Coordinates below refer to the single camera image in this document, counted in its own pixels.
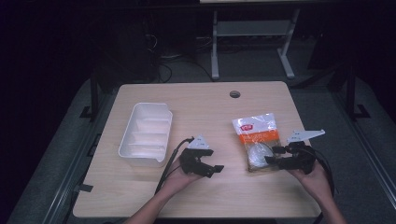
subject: dark background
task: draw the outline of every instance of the dark background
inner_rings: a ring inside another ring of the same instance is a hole
[[[146,51],[148,30],[164,40],[163,47],[189,54],[194,53],[196,35],[210,35],[207,11],[157,12],[147,21],[142,11],[87,13],[78,10],[83,6],[98,4],[92,0],[1,2],[1,223],[12,212],[77,90],[92,73],[104,91],[122,83],[150,82],[157,73],[158,55]],[[305,8],[295,32],[298,38],[318,39],[312,68],[351,62],[393,120],[395,9],[381,1]],[[103,62],[110,66],[103,67]]]

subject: black tape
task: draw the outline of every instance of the black tape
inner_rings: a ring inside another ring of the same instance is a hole
[[[93,189],[93,186],[91,186],[91,185],[84,185],[84,184],[82,184],[82,185],[79,186],[79,190],[80,190],[80,191],[91,192],[92,189]]]

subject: red label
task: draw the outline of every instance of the red label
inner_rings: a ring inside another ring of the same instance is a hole
[[[253,124],[245,124],[241,126],[242,131],[250,131],[253,129]]]

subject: forearm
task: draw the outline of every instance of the forearm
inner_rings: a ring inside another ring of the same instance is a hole
[[[166,203],[173,195],[162,192],[161,190],[154,195],[142,208],[133,216],[128,218],[124,224],[151,224],[155,221]]]
[[[343,214],[338,209],[335,201],[331,198],[328,200],[320,200],[318,201],[320,209],[324,218],[326,219],[326,223],[328,224],[347,224]]]

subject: white bracket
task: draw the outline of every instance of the white bracket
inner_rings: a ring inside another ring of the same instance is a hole
[[[198,135],[198,137],[194,138],[192,142],[189,143],[187,148],[191,149],[209,149],[209,145],[206,143],[205,139],[202,135]]]
[[[320,131],[293,131],[293,134],[288,138],[288,142],[301,142],[323,134],[325,134],[323,129]]]

